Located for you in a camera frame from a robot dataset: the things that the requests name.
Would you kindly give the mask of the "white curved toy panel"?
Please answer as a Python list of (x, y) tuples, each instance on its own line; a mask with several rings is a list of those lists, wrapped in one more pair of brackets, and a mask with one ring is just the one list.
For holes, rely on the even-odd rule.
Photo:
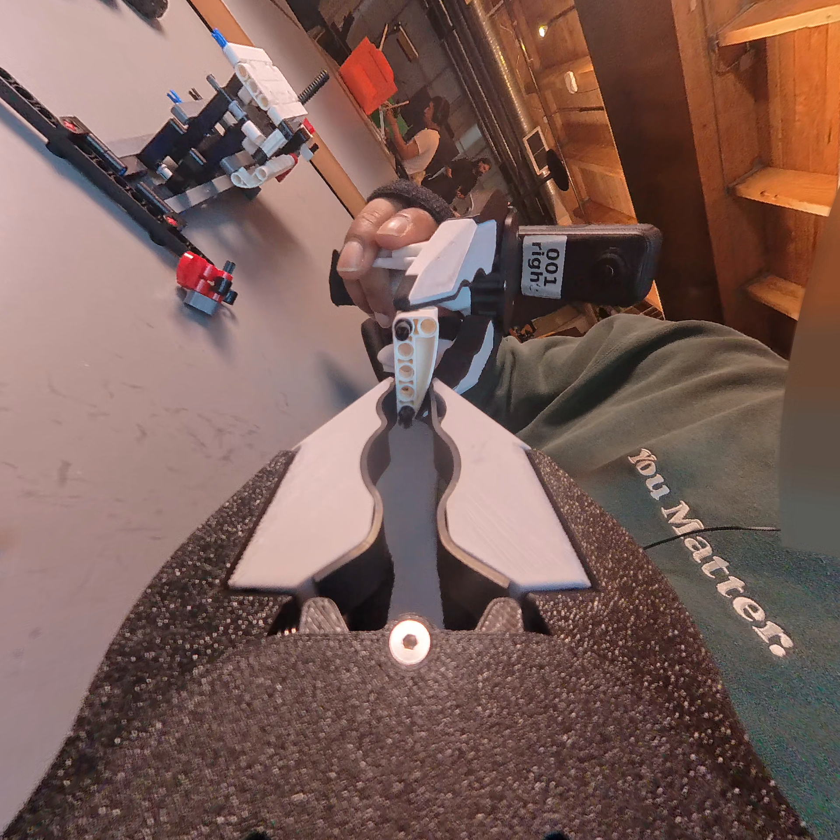
[(415, 417), (431, 384), (438, 350), (438, 309), (435, 306), (396, 314), (396, 322), (407, 319), (413, 332), (405, 341), (393, 335), (396, 415), (402, 405), (410, 404)]

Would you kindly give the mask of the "person's right hand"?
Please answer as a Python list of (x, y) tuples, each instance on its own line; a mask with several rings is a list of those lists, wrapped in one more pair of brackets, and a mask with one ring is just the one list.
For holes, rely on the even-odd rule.
[(387, 198), (368, 202), (353, 220), (338, 259), (338, 272), (353, 303), (382, 327), (395, 316), (389, 276), (374, 268), (379, 252), (429, 240), (438, 224), (423, 209)]

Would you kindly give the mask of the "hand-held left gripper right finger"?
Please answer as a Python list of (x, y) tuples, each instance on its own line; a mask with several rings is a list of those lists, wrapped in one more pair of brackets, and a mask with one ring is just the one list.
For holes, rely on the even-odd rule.
[(589, 589), (530, 447), (442, 382), (433, 391), (434, 430), (454, 460), (437, 515), (446, 550), (509, 592)]

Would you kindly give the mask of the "person's right forearm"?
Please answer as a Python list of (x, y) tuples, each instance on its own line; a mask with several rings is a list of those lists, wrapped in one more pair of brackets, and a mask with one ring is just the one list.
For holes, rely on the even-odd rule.
[(504, 339), (466, 397), (579, 483), (641, 447), (693, 480), (772, 490), (787, 363), (720, 324), (619, 315)]

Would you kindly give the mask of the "black white toy brick model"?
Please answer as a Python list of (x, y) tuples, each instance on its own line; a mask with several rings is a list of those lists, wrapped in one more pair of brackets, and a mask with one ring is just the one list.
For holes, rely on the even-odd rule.
[(1, 95), (12, 110), (89, 183), (110, 197), (160, 247), (202, 256), (183, 233), (188, 209), (236, 188), (254, 196), (317, 149), (307, 104), (330, 79), (322, 70), (297, 92), (263, 49), (213, 37), (233, 68), (213, 92), (182, 100), (156, 133), (108, 145), (78, 118), (58, 117), (22, 83), (1, 70)]

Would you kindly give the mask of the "black drawstring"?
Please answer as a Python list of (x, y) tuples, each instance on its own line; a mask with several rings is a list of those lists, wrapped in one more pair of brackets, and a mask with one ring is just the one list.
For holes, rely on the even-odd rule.
[(642, 549), (645, 551), (651, 550), (656, 548), (660, 545), (664, 545), (667, 543), (672, 543), (674, 541), (685, 539), (685, 538), (695, 538), (701, 534), (710, 533), (710, 532), (781, 532), (781, 529), (778, 527), (765, 527), (765, 526), (717, 526), (717, 527), (707, 527), (707, 528), (699, 528), (695, 531), (689, 532), (688, 534), (675, 534), (673, 536), (667, 537), (666, 539), (661, 539), (656, 542), (651, 542), (647, 545), (642, 546)]

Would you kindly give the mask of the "orange plastic crate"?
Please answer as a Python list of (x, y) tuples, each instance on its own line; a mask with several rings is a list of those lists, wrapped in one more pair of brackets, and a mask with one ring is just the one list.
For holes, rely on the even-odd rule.
[(339, 73), (368, 117), (396, 94), (397, 86), (391, 65), (382, 51), (367, 37), (353, 49)]

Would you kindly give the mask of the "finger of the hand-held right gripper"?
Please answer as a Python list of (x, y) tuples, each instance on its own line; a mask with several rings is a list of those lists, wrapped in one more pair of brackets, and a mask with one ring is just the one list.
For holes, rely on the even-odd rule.
[(467, 316), (436, 363), (436, 379), (465, 394), (478, 383), (496, 347), (494, 322), (483, 316)]
[(395, 288), (397, 309), (439, 306), (469, 309), (478, 270), (491, 272), (497, 250), (497, 222), (472, 219), (442, 223), (406, 268)]

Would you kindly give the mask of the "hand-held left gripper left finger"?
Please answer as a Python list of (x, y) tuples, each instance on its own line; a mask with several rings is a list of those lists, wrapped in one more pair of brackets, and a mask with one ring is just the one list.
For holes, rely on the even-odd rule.
[(375, 483), (390, 462), (384, 380), (302, 440), (256, 524), (228, 585), (305, 592), (359, 558), (379, 535)]

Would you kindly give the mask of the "silver ventilation duct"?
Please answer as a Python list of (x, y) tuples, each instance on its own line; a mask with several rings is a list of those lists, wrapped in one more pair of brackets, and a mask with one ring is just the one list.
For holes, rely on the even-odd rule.
[(549, 173), (543, 133), (530, 113), (522, 86), (504, 54), (485, 2), (470, 2), (465, 17), (476, 41), (476, 47), (493, 79), (494, 90), (516, 133), (522, 153), (530, 162), (533, 176), (540, 182)]

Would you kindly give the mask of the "wooden wall shelving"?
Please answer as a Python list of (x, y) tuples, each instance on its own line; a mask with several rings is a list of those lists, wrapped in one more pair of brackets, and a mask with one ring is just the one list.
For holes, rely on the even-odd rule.
[(671, 6), (724, 322), (788, 357), (837, 192), (839, 2)]

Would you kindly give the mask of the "red toy brick piece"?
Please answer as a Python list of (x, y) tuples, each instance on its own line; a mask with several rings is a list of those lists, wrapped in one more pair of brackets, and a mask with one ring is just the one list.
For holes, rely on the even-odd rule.
[(179, 287), (215, 300), (221, 300), (232, 285), (229, 271), (190, 251), (179, 259), (175, 279)]

